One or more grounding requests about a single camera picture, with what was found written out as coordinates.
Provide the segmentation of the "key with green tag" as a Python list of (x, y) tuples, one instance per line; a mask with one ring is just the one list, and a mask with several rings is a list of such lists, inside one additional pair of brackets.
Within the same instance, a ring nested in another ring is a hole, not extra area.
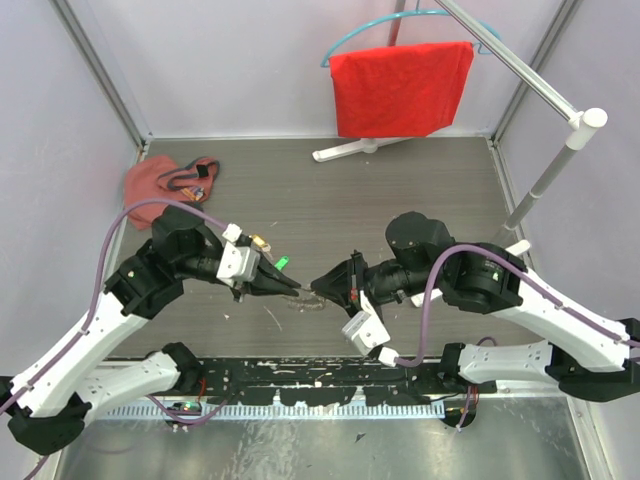
[(288, 256), (282, 256), (274, 263), (274, 267), (278, 271), (283, 271), (286, 268), (286, 266), (289, 264), (289, 262), (290, 262), (290, 258)]

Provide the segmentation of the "large keyring with yellow grip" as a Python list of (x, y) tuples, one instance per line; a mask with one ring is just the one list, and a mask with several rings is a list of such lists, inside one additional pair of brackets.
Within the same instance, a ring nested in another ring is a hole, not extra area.
[(326, 308), (327, 300), (311, 288), (309, 284), (297, 289), (297, 296), (281, 295), (288, 308), (298, 312), (319, 312)]

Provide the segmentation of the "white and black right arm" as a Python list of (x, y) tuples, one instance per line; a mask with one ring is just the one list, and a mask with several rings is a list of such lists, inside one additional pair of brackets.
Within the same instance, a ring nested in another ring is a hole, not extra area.
[[(459, 394), (497, 380), (540, 381), (590, 402), (609, 402), (639, 391), (639, 322), (598, 315), (544, 282), (508, 250), (461, 243), (443, 222), (410, 211), (385, 231), (393, 259), (370, 266), (360, 252), (311, 283), (312, 291), (343, 308), (343, 336), (364, 356), (388, 367), (416, 368), (426, 356), (433, 299), (462, 312), (492, 315), (539, 336), (519, 346), (450, 343), (438, 379)], [(382, 306), (423, 296), (418, 351), (404, 359), (388, 343)]]

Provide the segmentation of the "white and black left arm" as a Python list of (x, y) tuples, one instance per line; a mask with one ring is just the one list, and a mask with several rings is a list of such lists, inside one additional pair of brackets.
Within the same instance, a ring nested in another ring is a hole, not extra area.
[(194, 203), (150, 199), (164, 210), (149, 240), (109, 276), (96, 273), (86, 314), (38, 361), (1, 380), (1, 410), (14, 439), (41, 456), (64, 449), (97, 417), (151, 394), (188, 396), (203, 366), (181, 342), (131, 367), (100, 374), (99, 364), (184, 293), (193, 279), (245, 296), (293, 296), (300, 285), (279, 271), (242, 229)]

